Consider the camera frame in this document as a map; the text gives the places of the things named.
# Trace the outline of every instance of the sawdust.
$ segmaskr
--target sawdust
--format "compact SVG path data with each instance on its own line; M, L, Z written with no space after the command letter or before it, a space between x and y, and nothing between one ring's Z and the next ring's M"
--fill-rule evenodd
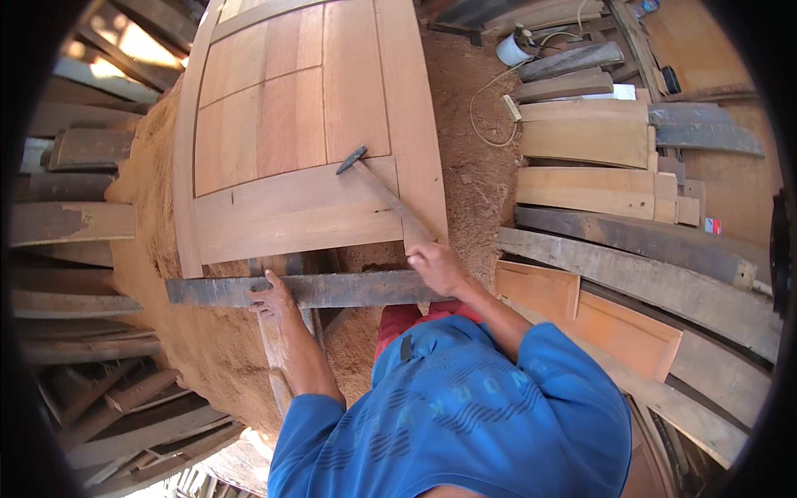
M495 57L495 40L472 47L468 40L422 30L434 102L446 188L450 244L465 267L493 288L500 224L512 219L516 142L505 148L483 143L471 129L470 97L505 70ZM501 103L511 92L507 76L479 95L474 119L483 134L505 141L512 132ZM162 361L180 370L181 383L216 409L235 416L276 441L281 417L268 378L255 317L244 310L177 307L169 303L164 280L179 277L171 205L171 162L175 116L182 79L135 127L130 159L106 192L110 202L131 203L136 239L114 241L116 286L144 311L127 317L152 327L163 345ZM467 174L469 182L462 175ZM339 249L343 271L406 268L401 242ZM245 276L243 262L211 265L212 276ZM349 405L368 391L381 309L355 310L327 344L332 368Z

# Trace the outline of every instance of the hammer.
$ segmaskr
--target hammer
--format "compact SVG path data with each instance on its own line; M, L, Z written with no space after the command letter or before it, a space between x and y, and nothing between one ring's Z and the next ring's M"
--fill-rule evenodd
M363 164L359 158L363 157L363 155L368 152L368 149L364 145L361 145L357 148L356 151L352 152L345 161L340 164L338 171L335 174L341 174L347 169L354 167L355 170L360 174L360 176L368 182L371 187L382 197L384 198L391 207L401 215L401 219L404 221L406 225L411 226L426 242L434 242L438 238L435 237L431 231L426 228L426 225L423 224L420 218L413 213L410 208L406 206L401 199L393 195L393 192L388 189L384 183L382 183L379 178L376 178L376 175L371 173L371 170L368 169L368 166Z

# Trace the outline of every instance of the blue shirt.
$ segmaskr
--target blue shirt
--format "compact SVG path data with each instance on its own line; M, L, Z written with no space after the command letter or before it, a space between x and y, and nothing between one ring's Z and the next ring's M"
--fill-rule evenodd
M349 410L296 396L268 491L409 498L452 484L491 497L615 498L630 455L625 398L556 326L526 332L515 365L484 324L447 316L385 348Z

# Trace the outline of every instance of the red shorts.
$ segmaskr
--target red shorts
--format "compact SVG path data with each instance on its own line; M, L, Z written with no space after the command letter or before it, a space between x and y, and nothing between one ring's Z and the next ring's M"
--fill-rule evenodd
M393 342L393 339L408 331L410 327L452 315L462 315L476 324L484 322L478 313L459 299L430 304L429 315L426 316L421 315L417 304L385 306L382 310L382 320L379 322L379 336L376 340L374 361L379 357L379 353Z

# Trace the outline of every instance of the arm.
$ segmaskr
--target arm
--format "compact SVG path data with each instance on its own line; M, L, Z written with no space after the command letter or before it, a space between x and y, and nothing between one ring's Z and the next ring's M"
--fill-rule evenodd
M263 292L250 292L249 297L255 303L250 310L276 320L296 386L294 394L326 394L345 409L346 398L338 389L327 356L304 325L290 291L271 270L266 270L265 276L273 288Z
M437 294L456 297L481 315L501 349L517 361L520 341L532 325L468 275L451 249L432 242L416 245L409 262Z

